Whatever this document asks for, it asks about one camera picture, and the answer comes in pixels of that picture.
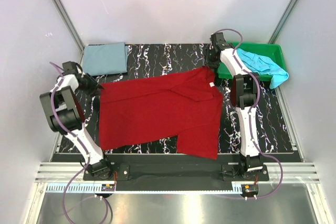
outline red cloth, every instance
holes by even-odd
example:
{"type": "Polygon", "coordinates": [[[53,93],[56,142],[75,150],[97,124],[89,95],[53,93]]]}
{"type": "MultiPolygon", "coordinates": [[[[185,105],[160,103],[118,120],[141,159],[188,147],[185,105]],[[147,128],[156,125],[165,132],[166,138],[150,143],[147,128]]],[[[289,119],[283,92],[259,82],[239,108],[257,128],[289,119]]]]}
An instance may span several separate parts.
{"type": "Polygon", "coordinates": [[[177,151],[216,159],[223,95],[208,67],[103,84],[99,139],[103,150],[178,136],[177,151]]]}

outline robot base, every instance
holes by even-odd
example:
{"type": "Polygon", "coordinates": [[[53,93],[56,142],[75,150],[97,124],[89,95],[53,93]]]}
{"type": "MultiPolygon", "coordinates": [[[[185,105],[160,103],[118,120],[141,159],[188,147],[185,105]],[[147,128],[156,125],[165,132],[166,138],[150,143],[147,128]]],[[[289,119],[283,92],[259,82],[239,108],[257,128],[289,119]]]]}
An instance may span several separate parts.
{"type": "Polygon", "coordinates": [[[238,165],[222,165],[222,175],[223,181],[250,181],[254,182],[256,180],[256,175],[258,175],[258,181],[269,181],[268,171],[266,165],[262,166],[262,170],[242,174],[238,170],[238,165]]]}

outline green tray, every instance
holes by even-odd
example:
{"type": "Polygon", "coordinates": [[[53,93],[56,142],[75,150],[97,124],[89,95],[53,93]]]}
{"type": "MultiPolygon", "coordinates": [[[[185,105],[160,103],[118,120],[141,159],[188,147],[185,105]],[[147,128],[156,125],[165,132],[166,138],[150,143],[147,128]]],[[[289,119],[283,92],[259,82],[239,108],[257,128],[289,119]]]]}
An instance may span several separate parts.
{"type": "MultiPolygon", "coordinates": [[[[231,42],[234,46],[238,44],[238,42],[231,42]]],[[[275,44],[259,44],[259,43],[242,43],[239,48],[244,51],[252,52],[254,54],[267,56],[272,61],[274,61],[279,67],[283,70],[287,71],[284,57],[282,55],[282,50],[279,45],[275,44]]],[[[220,63],[217,69],[218,76],[222,79],[232,79],[229,70],[224,65],[224,63],[220,63]]],[[[261,81],[271,81],[272,76],[269,74],[262,74],[260,76],[261,81]]]]}

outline metal floor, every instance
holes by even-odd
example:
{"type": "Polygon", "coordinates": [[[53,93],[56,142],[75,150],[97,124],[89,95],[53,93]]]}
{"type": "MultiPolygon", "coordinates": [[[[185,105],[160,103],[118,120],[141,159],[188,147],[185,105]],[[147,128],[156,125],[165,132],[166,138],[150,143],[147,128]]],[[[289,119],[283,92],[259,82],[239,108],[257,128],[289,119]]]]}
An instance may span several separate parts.
{"type": "MultiPolygon", "coordinates": [[[[260,194],[272,190],[260,185],[260,194]]],[[[90,194],[67,194],[66,208],[70,209],[90,194]]],[[[46,193],[39,224],[69,223],[62,214],[61,193],[46,193]]],[[[285,184],[272,197],[244,201],[240,196],[225,195],[158,195],[114,194],[108,198],[113,219],[108,215],[104,223],[317,223],[305,185],[285,184]]],[[[90,199],[69,213],[75,223],[99,223],[105,214],[105,205],[90,199]]]]}

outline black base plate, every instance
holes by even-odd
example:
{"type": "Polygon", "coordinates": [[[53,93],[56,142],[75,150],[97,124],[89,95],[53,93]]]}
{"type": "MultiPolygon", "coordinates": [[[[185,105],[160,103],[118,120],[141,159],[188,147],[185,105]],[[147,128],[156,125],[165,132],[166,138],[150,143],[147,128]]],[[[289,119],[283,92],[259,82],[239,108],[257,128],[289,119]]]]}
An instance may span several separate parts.
{"type": "MultiPolygon", "coordinates": [[[[126,164],[113,164],[112,165],[112,169],[113,171],[117,172],[117,181],[126,181],[128,180],[128,176],[130,173],[130,166],[126,165],[126,164]]],[[[92,177],[90,174],[84,173],[84,177],[83,180],[90,180],[90,181],[104,181],[106,179],[101,179],[98,177],[92,177]]]]}
{"type": "MultiPolygon", "coordinates": [[[[238,174],[230,175],[233,170],[232,168],[234,168],[234,170],[238,170],[238,165],[222,165],[223,181],[226,181],[226,182],[232,182],[232,181],[254,182],[256,180],[254,175],[244,176],[244,177],[239,176],[238,174]]],[[[266,165],[263,165],[261,172],[258,173],[258,180],[259,181],[269,181],[269,176],[268,176],[266,165]]]]}

